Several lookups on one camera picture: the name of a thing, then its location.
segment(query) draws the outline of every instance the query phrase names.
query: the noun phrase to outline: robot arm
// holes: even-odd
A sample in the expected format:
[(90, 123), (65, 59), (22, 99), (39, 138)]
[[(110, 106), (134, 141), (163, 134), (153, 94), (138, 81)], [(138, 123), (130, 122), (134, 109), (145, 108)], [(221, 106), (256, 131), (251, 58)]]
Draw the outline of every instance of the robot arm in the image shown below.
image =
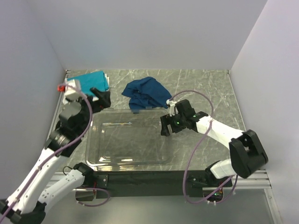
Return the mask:
[[(69, 85), (79, 88), (79, 82), (73, 81)], [(101, 111), (111, 105), (110, 92), (100, 92), (95, 88), (91, 91), (99, 98), (93, 101), (93, 97), (88, 96), (87, 100), (92, 106), (93, 113)], [(60, 154), (52, 157), (40, 169), (40, 165), (53, 155), (61, 147), (67, 145), (86, 129), (89, 122), (89, 109), (85, 101), (76, 92), (66, 91), (65, 103), (62, 112), (59, 114), (59, 122), (56, 129), (50, 134), (45, 143), (41, 155), (31, 169), (19, 188), (7, 199), (0, 200), (0, 213), (4, 214), (9, 207), (7, 217), (15, 224), (40, 224), (46, 212), (66, 194), (74, 188), (93, 181), (93, 170), (87, 165), (80, 163), (62, 180), (45, 189), (46, 185), (54, 175), (56, 170), (65, 163), (81, 140), (66, 148)], [(24, 194), (16, 200), (24, 186), (31, 181)]]
[(168, 125), (174, 133), (188, 128), (204, 134), (210, 126), (211, 119), (213, 120), (207, 135), (229, 149), (230, 159), (217, 161), (206, 169), (211, 179), (236, 174), (247, 178), (268, 162), (266, 152), (254, 131), (237, 130), (214, 120), (204, 112), (196, 113), (186, 99), (180, 102), (168, 101), (167, 104), (170, 105), (170, 114), (161, 117), (161, 135), (170, 135)]

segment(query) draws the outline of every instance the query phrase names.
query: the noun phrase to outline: gray marble surface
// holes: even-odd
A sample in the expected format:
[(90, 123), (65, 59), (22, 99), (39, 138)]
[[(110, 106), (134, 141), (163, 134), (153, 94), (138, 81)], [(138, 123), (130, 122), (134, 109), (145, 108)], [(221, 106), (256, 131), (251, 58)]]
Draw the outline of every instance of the gray marble surface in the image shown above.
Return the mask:
[[(68, 77), (74, 77), (98, 70), (71, 70)], [(235, 94), (226, 70), (104, 70), (110, 77), (111, 107), (116, 110), (129, 109), (129, 98), (121, 93), (127, 83), (147, 76), (154, 77), (171, 95), (182, 90), (198, 90), (206, 94), (212, 101), (214, 118), (233, 128), (244, 130), (244, 123), (239, 111)], [(196, 93), (181, 94), (176, 101), (188, 99), (195, 111), (210, 113), (211, 108), (206, 99)], [(184, 130), (172, 135), (173, 159), (164, 165), (124, 166), (113, 170), (184, 170), (191, 151), (194, 149), (201, 134)], [(70, 160), (63, 166), (74, 166), (85, 162), (87, 136), (73, 152)], [(190, 169), (205, 169), (218, 160), (229, 157), (229, 151), (220, 143), (206, 138), (197, 149)], [(112, 167), (100, 167), (99, 170), (111, 170)]]

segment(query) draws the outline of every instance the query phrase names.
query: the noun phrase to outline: red clip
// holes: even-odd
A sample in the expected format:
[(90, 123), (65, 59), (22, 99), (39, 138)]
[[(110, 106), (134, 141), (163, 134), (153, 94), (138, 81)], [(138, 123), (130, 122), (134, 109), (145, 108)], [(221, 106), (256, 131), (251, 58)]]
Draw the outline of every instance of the red clip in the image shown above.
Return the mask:
[(65, 85), (59, 85), (57, 87), (58, 92), (64, 92), (65, 91)]
[[(96, 188), (97, 187), (97, 183), (96, 181), (93, 183), (93, 188)], [(93, 194), (96, 195), (97, 191), (94, 189), (93, 190)]]

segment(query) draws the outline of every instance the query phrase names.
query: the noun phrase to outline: blue cloth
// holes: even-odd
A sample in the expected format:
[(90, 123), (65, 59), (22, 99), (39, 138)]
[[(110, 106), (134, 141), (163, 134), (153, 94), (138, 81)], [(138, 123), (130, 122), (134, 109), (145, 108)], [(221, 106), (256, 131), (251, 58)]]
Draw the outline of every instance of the blue cloth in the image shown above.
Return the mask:
[(67, 81), (72, 79), (79, 80), (82, 92), (90, 96), (94, 96), (94, 94), (89, 90), (92, 87), (95, 87), (100, 91), (107, 91), (109, 89), (109, 85), (103, 71), (96, 71), (81, 76), (68, 78)]
[(131, 97), (129, 102), (131, 109), (167, 108), (166, 100), (171, 98), (167, 89), (153, 77), (146, 77), (128, 83), (122, 95)]

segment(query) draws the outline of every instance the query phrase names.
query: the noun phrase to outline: clear plastic tray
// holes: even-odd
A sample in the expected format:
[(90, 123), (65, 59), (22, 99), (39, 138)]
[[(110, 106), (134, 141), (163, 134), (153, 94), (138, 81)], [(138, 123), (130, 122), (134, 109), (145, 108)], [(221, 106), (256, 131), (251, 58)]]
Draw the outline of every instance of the clear plastic tray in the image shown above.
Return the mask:
[(103, 110), (94, 114), (85, 161), (89, 166), (165, 164), (172, 160), (171, 136), (161, 136), (164, 109)]

